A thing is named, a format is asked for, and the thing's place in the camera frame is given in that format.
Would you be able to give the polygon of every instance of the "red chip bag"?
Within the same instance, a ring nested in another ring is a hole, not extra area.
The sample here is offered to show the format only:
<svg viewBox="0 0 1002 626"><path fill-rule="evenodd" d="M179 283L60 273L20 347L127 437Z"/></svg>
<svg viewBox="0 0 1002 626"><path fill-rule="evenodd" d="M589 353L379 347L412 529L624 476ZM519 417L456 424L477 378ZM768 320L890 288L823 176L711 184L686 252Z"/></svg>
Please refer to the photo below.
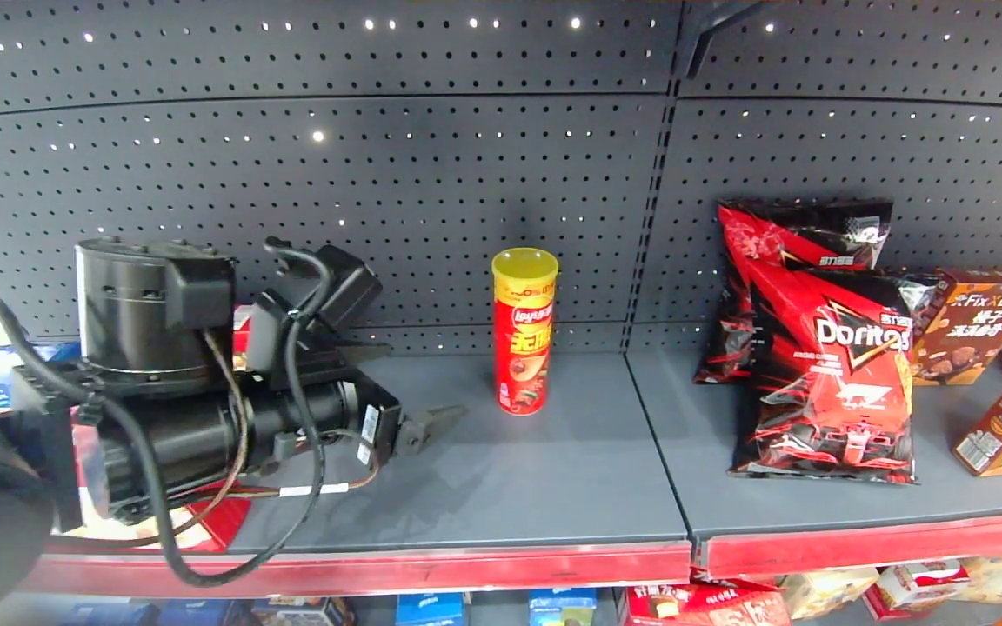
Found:
<svg viewBox="0 0 1002 626"><path fill-rule="evenodd" d="M914 483L907 352L933 286L768 262L747 270L757 396L732 471Z"/></svg>
<svg viewBox="0 0 1002 626"><path fill-rule="evenodd" d="M887 199L839 202L721 201L718 221L728 255L718 324L695 382L748 379L753 304L744 266L750 261L790 268L871 269L890 229Z"/></svg>

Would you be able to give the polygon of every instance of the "yellow lid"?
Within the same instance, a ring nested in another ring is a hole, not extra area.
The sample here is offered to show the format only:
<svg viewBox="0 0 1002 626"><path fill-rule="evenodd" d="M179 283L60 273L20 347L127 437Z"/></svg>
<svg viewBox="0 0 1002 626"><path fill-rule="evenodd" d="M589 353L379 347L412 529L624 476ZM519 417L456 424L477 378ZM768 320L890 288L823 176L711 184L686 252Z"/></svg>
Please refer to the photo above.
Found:
<svg viewBox="0 0 1002 626"><path fill-rule="evenodd" d="M534 247L511 247L493 257L493 273L509 280L544 280L559 273L559 260Z"/></svg>

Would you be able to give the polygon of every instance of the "pegboard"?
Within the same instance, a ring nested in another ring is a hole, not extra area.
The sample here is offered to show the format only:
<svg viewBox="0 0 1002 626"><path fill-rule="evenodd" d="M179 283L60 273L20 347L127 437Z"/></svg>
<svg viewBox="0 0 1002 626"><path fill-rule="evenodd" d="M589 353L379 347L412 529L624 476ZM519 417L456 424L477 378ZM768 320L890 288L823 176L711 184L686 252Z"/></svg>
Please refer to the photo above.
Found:
<svg viewBox="0 0 1002 626"><path fill-rule="evenodd" d="M715 32L679 95L1002 103L1002 3L796 0Z"/></svg>
<svg viewBox="0 0 1002 626"><path fill-rule="evenodd" d="M660 95L162 102L0 115L0 296L76 332L72 246L182 237L271 286L269 234L334 242L385 292L360 326L489 325L490 258L559 257L557 320L623 322Z"/></svg>
<svg viewBox="0 0 1002 626"><path fill-rule="evenodd" d="M703 349L710 338L708 326L690 322L652 322L633 325L629 333L628 349Z"/></svg>
<svg viewBox="0 0 1002 626"><path fill-rule="evenodd" d="M0 3L0 112L286 95L657 92L679 3Z"/></svg>
<svg viewBox="0 0 1002 626"><path fill-rule="evenodd" d="M723 274L715 201L884 195L882 265L1002 265L1002 107L679 100L636 322L704 320Z"/></svg>
<svg viewBox="0 0 1002 626"><path fill-rule="evenodd" d="M623 330L623 322L556 324L551 349L557 353L620 353ZM493 350L491 326L354 329L347 337L387 344L392 346L394 354L406 357L482 354Z"/></svg>

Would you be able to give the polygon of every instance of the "lay's chip can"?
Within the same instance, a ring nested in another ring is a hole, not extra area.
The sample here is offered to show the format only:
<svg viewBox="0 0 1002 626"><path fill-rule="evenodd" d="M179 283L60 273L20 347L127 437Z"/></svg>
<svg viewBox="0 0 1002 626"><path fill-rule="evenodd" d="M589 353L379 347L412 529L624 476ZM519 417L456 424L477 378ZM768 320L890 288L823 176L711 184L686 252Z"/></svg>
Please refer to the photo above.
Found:
<svg viewBox="0 0 1002 626"><path fill-rule="evenodd" d="M559 260L514 247L493 257L493 354L498 404L514 416L548 399L548 361Z"/></svg>

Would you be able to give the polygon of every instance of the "red shelf edge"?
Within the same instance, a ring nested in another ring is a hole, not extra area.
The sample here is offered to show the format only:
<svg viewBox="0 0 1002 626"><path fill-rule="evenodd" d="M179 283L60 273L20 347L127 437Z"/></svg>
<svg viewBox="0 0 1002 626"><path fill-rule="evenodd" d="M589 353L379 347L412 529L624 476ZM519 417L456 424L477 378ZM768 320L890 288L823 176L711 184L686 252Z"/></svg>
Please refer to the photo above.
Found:
<svg viewBox="0 0 1002 626"><path fill-rule="evenodd" d="M247 558L189 556L187 562L202 573L217 573ZM158 555L44 555L20 590L146 598L256 598L684 583L690 577L690 558L691 544L685 540L349 555L286 554L233 583L198 588L180 583Z"/></svg>
<svg viewBox="0 0 1002 626"><path fill-rule="evenodd" d="M1002 516L847 531L724 535L702 544L704 567L716 578L999 554Z"/></svg>

